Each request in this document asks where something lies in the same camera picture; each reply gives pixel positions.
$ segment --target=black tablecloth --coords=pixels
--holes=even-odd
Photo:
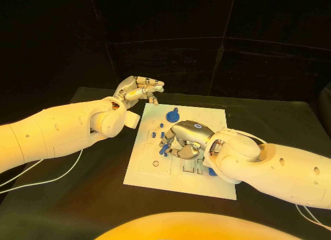
[[[102,99],[113,90],[79,88],[71,103]],[[331,158],[331,140],[303,102],[264,101],[182,94],[156,94],[162,104],[225,109],[227,126],[269,143],[292,146]],[[145,101],[130,111],[142,115]],[[136,129],[83,150],[70,173],[56,182],[11,191],[0,206],[0,239],[93,239],[122,223],[164,212],[202,212],[260,223],[303,239],[331,239],[294,205],[235,185],[237,201],[123,185]],[[79,153],[43,161],[15,186],[56,178]],[[331,210],[313,209],[331,225]]]

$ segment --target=white board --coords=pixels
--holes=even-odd
[[[146,103],[123,184],[235,200],[234,184],[227,183],[218,176],[208,175],[208,168],[201,164],[202,151],[192,160],[182,160],[169,154],[159,155],[161,132],[166,133],[175,124],[166,121],[165,115],[174,108],[178,108],[178,122],[197,121],[214,132],[227,127],[223,109],[165,104],[153,106]],[[181,148],[176,141],[171,147]]]

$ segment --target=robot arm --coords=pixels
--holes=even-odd
[[[257,145],[235,130],[210,133],[207,129],[192,121],[176,123],[159,146],[168,145],[165,152],[184,159],[194,158],[195,150],[202,149],[202,164],[228,183],[243,181],[293,204],[331,209],[331,159],[287,146]],[[171,149],[175,136],[189,141],[181,150]]]
[[[102,100],[51,107],[15,123],[0,126],[0,173],[38,159],[56,158],[135,128],[139,116],[128,111],[138,98],[158,104],[152,92],[164,83],[128,77],[113,96]]]

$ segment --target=robotic hand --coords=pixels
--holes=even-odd
[[[174,138],[182,149],[171,149]],[[263,143],[246,132],[212,132],[194,121],[178,122],[159,142],[165,153],[192,159],[204,151],[202,165],[231,184],[244,181],[260,192],[297,205],[331,209],[331,159],[300,149]]]
[[[139,116],[128,111],[138,99],[158,104],[152,92],[164,83],[128,77],[113,96],[51,107],[21,121],[0,126],[0,173],[38,159],[56,158],[112,138],[123,125],[135,128]]]

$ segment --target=black background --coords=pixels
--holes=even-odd
[[[331,81],[331,0],[0,0],[0,124],[129,75],[168,93],[313,101]]]

